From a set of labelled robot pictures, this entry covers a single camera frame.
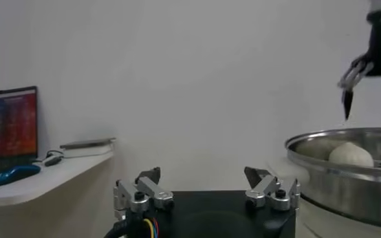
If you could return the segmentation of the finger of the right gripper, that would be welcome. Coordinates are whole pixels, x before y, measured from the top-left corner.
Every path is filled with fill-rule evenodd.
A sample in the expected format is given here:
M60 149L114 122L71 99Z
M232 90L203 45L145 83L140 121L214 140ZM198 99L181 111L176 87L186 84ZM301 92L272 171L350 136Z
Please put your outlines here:
M338 82L338 87L342 90L342 105L344 118L348 120L354 98L354 88L360 83L374 68L374 63L369 54L362 54L354 59L349 68Z

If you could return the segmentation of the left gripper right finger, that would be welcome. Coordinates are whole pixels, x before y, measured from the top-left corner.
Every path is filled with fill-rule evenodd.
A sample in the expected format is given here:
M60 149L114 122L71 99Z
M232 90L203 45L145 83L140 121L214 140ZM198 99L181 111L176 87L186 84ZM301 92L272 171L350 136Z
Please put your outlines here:
M246 208L254 211L267 204L276 211L299 209L301 186L297 178L278 178L265 169L244 168L250 189L245 191Z

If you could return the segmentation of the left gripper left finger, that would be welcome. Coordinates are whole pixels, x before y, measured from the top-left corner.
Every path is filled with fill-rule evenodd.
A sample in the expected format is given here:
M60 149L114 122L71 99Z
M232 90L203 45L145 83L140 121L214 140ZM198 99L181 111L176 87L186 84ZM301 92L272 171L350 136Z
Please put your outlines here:
M127 218L127 212L144 214L151 208L171 211L174 208L172 191L161 188L158 183L161 168L141 171L133 181L117 180L113 188L114 216L117 220Z

